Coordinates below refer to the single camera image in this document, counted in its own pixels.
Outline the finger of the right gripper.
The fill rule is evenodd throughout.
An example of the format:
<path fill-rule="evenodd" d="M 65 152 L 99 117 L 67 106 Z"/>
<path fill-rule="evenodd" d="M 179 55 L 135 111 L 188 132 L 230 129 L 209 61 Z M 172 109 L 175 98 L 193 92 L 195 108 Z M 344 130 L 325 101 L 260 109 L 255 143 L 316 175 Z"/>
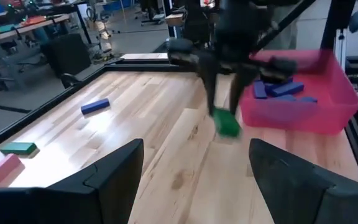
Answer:
<path fill-rule="evenodd" d="M 208 113 L 210 116 L 213 116 L 219 63 L 215 58 L 201 58 L 198 61 L 198 67 L 198 74 L 203 81 L 206 91 Z"/>
<path fill-rule="evenodd" d="M 243 66 L 236 68 L 236 74 L 231 82 L 229 93 L 229 111 L 231 114 L 236 114 L 239 99 L 244 92 L 244 88 L 252 84 L 258 75 L 259 71 L 254 68 Z"/>

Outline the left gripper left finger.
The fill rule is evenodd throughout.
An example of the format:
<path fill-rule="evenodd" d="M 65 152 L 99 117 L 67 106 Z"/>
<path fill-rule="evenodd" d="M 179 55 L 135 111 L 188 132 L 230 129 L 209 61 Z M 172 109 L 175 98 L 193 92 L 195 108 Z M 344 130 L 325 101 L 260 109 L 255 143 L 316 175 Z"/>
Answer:
<path fill-rule="evenodd" d="M 133 139 L 46 188 L 0 188 L 0 224 L 127 224 L 143 161 Z"/>

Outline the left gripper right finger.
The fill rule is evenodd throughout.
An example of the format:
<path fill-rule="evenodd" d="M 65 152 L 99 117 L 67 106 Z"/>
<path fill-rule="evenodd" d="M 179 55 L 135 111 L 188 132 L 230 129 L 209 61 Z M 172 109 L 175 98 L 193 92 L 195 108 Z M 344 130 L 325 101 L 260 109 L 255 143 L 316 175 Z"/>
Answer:
<path fill-rule="evenodd" d="M 257 138 L 249 160 L 274 224 L 358 224 L 358 182 Z"/>

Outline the green wooden block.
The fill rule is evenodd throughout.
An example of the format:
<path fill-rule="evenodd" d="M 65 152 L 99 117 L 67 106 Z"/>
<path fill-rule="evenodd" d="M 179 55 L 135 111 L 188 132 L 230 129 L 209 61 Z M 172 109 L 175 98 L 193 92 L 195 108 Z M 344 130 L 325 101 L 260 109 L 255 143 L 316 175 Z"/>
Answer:
<path fill-rule="evenodd" d="M 6 144 L 0 151 L 4 154 L 30 155 L 37 149 L 33 142 L 10 142 Z"/>
<path fill-rule="evenodd" d="M 233 114 L 224 108 L 215 108 L 213 120 L 216 132 L 220 136 L 237 138 L 240 135 L 241 127 Z"/>

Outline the pink plastic bin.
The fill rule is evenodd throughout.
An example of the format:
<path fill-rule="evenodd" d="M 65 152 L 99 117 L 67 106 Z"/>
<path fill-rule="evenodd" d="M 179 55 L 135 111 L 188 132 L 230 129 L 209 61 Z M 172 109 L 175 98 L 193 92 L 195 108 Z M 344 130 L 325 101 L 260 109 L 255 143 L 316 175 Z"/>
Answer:
<path fill-rule="evenodd" d="M 304 84 L 296 101 L 261 100 L 253 87 L 244 90 L 239 102 L 242 120 L 248 126 L 337 134 L 358 110 L 358 96 L 331 50 L 264 50 L 255 58 L 268 61 L 283 57 L 298 62 L 294 81 Z M 303 102 L 301 97 L 316 98 Z"/>

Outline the light wooden table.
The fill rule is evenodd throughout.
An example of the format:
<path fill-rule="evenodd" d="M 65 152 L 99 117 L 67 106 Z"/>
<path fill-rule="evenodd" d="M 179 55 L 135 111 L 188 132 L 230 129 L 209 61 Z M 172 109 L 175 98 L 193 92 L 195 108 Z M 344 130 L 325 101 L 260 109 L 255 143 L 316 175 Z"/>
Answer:
<path fill-rule="evenodd" d="M 167 53 L 146 53 L 146 54 L 124 54 L 121 56 L 124 60 L 154 60 L 167 59 Z"/>

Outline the black office chair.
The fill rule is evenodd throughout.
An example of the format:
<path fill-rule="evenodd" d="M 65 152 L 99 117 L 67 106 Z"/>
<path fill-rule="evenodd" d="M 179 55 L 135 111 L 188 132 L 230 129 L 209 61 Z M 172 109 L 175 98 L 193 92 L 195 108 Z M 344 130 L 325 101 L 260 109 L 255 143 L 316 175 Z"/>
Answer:
<path fill-rule="evenodd" d="M 67 34 L 40 46 L 51 69 L 64 88 L 80 81 L 75 77 L 91 65 L 90 53 L 80 34 Z"/>

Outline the cluttered background workbench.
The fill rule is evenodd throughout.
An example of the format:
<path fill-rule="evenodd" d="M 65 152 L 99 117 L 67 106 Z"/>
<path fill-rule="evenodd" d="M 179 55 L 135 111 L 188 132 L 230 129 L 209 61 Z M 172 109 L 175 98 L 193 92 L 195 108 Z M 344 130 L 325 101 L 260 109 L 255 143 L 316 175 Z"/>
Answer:
<path fill-rule="evenodd" d="M 0 28 L 0 40 L 7 39 L 10 37 L 18 36 L 30 32 L 32 30 L 50 25 L 57 24 L 59 22 L 64 22 L 69 19 L 68 14 L 59 14 L 53 17 L 37 16 L 30 19 L 29 22 L 21 22 L 18 25 L 8 26 L 8 29 L 2 31 Z"/>

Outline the black aluminium table frame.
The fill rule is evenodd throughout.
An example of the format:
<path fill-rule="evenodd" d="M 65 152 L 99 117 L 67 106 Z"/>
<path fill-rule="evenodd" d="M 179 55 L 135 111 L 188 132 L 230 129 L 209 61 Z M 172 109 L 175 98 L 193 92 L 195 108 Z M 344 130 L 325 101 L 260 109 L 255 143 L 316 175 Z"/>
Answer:
<path fill-rule="evenodd" d="M 324 28 L 323 39 L 321 41 L 321 49 L 332 50 L 335 46 L 339 45 L 339 35 L 335 31 L 343 31 L 345 26 L 349 24 L 351 19 L 351 12 L 353 11 L 356 0 L 331 0 L 331 5 L 328 12 L 328 18 Z M 107 64 L 97 71 L 88 75 L 84 80 L 73 86 L 65 86 L 66 90 L 53 98 L 52 100 L 44 103 L 36 110 L 25 110 L 26 114 L 22 119 L 9 125 L 0 131 L 0 144 L 8 140 L 14 134 L 28 127 L 36 119 L 42 115 L 56 108 L 62 104 L 64 100 L 79 92 L 86 85 L 90 84 L 93 80 L 100 77 L 104 72 L 194 72 L 194 67 L 180 67 L 177 65 L 170 65 L 167 59 L 128 59 L 118 60 L 116 62 Z M 345 132 L 349 139 L 352 151 L 358 165 L 358 125 L 355 118 L 351 118 L 348 125 L 345 127 Z"/>

